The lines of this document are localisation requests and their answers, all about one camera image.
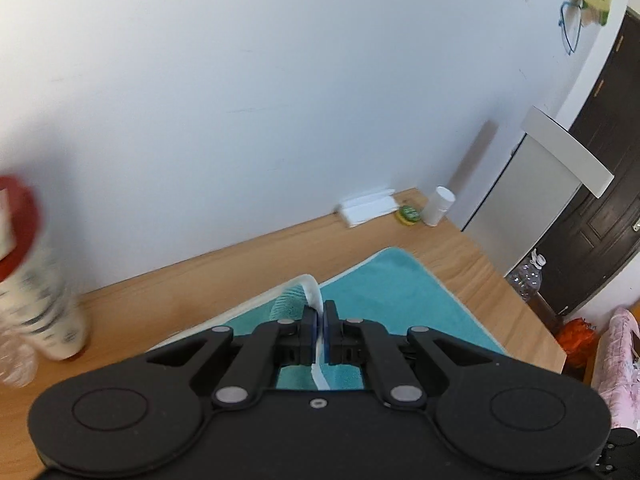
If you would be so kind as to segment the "grey white cabinet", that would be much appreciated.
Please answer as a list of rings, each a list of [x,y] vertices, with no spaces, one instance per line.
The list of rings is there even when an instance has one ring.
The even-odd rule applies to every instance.
[[[508,274],[537,245],[580,188],[601,197],[614,180],[602,162],[537,107],[525,136],[463,229],[496,271]]]

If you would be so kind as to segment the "white pill bottle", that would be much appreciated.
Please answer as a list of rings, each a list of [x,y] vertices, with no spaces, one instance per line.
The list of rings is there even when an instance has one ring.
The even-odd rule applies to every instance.
[[[421,220],[427,226],[437,226],[456,201],[456,196],[449,188],[438,186],[428,196],[426,205],[421,211]]]

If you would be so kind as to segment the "orange plastic bag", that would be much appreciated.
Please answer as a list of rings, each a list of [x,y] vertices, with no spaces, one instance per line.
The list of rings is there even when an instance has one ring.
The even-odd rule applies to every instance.
[[[566,364],[576,370],[587,366],[598,344],[596,328],[584,318],[565,323],[555,339],[566,354]]]

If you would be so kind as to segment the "teal microfibre towel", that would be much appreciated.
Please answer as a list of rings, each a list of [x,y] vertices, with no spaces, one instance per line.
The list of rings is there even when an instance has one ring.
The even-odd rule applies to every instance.
[[[498,340],[477,321],[457,297],[399,248],[385,248],[322,284],[308,274],[239,304],[221,315],[175,334],[157,345],[162,348],[182,338],[227,325],[235,335],[248,335],[257,325],[281,318],[297,320],[307,299],[332,300],[340,318],[379,322],[391,334],[403,335],[415,325],[504,353]]]

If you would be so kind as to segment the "pink floral cloth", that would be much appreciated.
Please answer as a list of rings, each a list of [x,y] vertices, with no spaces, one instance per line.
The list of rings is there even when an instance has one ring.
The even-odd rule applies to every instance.
[[[613,428],[639,434],[639,324],[625,308],[613,312],[599,340],[591,388],[610,410]]]

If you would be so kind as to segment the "large clear plastic bottle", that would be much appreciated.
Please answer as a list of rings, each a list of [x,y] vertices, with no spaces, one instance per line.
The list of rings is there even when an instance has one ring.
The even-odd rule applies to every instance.
[[[542,268],[546,263],[546,258],[534,249],[506,276],[506,281],[518,293],[521,300],[529,302],[539,292]]]

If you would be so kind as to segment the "dark brown door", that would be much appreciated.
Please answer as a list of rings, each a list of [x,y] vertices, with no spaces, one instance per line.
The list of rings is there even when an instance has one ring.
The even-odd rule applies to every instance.
[[[565,318],[639,251],[639,15],[627,10],[613,47],[570,127],[585,150],[580,185],[537,245],[540,294]]]

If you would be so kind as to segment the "cream tumbler red lid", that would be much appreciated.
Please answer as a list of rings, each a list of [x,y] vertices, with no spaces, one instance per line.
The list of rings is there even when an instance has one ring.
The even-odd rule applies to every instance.
[[[1,178],[1,326],[52,361],[76,356],[88,339],[36,193],[9,174]]]

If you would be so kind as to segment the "right clear water bottle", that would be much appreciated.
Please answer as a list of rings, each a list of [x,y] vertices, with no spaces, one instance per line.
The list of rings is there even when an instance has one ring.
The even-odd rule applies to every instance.
[[[2,385],[23,388],[37,373],[35,350],[23,339],[2,327],[0,335],[0,376]]]

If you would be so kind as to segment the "green yellow round tin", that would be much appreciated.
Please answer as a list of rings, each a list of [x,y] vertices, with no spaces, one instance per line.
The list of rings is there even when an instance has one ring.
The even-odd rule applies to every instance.
[[[395,212],[395,218],[405,226],[414,226],[421,220],[420,211],[410,205],[400,206]]]

